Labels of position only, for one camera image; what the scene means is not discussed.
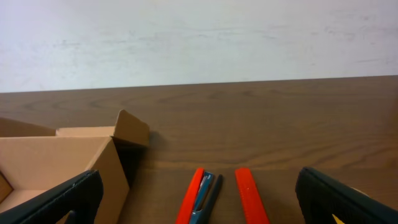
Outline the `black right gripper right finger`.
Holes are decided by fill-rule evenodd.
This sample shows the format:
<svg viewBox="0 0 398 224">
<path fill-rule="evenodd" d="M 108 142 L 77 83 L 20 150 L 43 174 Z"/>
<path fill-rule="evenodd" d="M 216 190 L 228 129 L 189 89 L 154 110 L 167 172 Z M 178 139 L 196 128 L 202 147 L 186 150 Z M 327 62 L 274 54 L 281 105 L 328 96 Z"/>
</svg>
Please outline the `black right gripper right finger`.
<svg viewBox="0 0 398 224">
<path fill-rule="evenodd" d="M 299 172 L 295 192 L 306 224 L 397 223 L 397 210 L 312 167 Z"/>
</svg>

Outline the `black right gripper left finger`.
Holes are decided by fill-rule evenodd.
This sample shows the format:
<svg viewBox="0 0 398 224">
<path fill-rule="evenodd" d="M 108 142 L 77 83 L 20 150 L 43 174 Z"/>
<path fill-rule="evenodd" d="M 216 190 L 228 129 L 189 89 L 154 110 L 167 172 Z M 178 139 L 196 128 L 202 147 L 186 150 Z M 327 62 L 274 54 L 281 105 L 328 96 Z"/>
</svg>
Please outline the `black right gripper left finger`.
<svg viewBox="0 0 398 224">
<path fill-rule="evenodd" d="M 100 172 L 88 170 L 1 213 L 5 224 L 93 224 L 104 194 Z"/>
</svg>

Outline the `red utility knife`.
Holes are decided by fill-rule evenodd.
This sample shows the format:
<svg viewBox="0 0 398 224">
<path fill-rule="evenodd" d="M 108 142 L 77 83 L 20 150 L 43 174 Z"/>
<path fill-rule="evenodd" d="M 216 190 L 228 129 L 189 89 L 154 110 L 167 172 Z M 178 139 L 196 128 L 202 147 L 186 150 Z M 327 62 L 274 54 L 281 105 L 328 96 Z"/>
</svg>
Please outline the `red utility knife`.
<svg viewBox="0 0 398 224">
<path fill-rule="evenodd" d="M 247 224 L 270 224 L 254 177 L 248 168 L 235 170 L 239 196 Z"/>
</svg>

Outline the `red stapler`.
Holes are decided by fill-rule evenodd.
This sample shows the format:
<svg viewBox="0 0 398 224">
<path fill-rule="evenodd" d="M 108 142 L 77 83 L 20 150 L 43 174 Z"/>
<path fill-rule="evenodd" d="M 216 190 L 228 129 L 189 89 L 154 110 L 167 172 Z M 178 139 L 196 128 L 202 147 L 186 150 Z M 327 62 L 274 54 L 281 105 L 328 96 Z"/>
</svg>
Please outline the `red stapler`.
<svg viewBox="0 0 398 224">
<path fill-rule="evenodd" d="M 198 168 L 178 211 L 176 224 L 208 224 L 223 185 L 223 176 Z"/>
</svg>

